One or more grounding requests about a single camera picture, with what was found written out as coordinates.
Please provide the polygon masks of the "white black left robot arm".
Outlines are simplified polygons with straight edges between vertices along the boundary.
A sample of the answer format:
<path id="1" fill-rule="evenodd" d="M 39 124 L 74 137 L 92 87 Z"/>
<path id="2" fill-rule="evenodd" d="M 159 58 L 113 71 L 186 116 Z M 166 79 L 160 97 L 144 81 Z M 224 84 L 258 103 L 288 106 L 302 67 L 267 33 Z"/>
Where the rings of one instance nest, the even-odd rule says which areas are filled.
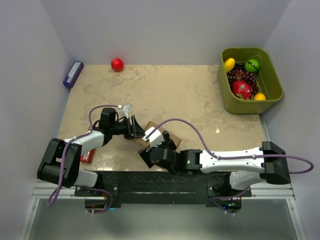
<path id="1" fill-rule="evenodd" d="M 86 133 L 68 139 L 51 139 L 38 167 L 37 178 L 60 187 L 83 186 L 92 196 L 99 196 L 104 184 L 98 180 L 96 172 L 80 168 L 81 156 L 105 146 L 113 136 L 122 135 L 127 140 L 145 136 L 135 116 L 125 115 L 124 120 L 117 117 L 117 110 L 105 105 L 98 125 L 90 126 Z"/>

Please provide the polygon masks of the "brown cardboard box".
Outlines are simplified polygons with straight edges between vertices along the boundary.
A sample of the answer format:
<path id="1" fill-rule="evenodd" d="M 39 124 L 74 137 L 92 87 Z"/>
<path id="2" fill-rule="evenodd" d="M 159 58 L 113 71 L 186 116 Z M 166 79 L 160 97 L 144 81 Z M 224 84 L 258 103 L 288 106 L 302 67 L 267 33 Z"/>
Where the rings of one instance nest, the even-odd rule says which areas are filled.
<path id="1" fill-rule="evenodd" d="M 149 122 L 147 123 L 146 127 L 144 128 L 144 131 L 146 131 L 146 130 L 149 129 L 150 127 L 155 127 L 155 128 L 156 128 L 156 127 L 157 127 L 157 124 L 154 123 L 154 122 L 152 122 L 152 121 L 149 121 Z M 176 135 L 174 135 L 174 134 L 171 133 L 171 132 L 166 131 L 163 127 L 158 128 L 158 130 L 162 133 L 163 138 L 164 138 L 164 142 L 165 142 L 165 133 L 168 133 L 170 139 L 174 142 L 174 145 L 175 145 L 176 147 L 178 147 L 178 146 L 180 145 L 181 139 L 180 139 L 179 137 L 177 137 Z M 138 142 L 139 144 L 141 144 L 141 145 L 142 145 L 143 147 L 145 147 L 145 148 L 146 148 L 146 147 L 149 147 L 149 143 L 148 143 L 148 142 L 144 142 L 141 137 L 135 138 L 134 140 L 135 140 L 136 142 Z"/>

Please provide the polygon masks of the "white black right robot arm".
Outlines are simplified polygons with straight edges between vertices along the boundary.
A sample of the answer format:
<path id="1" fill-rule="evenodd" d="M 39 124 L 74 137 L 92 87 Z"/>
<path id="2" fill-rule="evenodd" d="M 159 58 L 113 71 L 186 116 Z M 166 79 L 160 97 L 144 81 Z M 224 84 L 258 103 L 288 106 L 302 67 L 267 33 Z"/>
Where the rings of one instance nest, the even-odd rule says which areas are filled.
<path id="1" fill-rule="evenodd" d="M 230 197 L 251 185 L 266 182 L 272 185 L 291 183 L 285 151 L 271 141 L 261 147 L 238 151 L 208 152 L 201 149 L 176 151 L 168 138 L 156 146 L 148 146 L 138 152 L 151 168 L 158 166 L 172 175 L 198 175 L 230 172 L 223 183 L 223 192 Z"/>

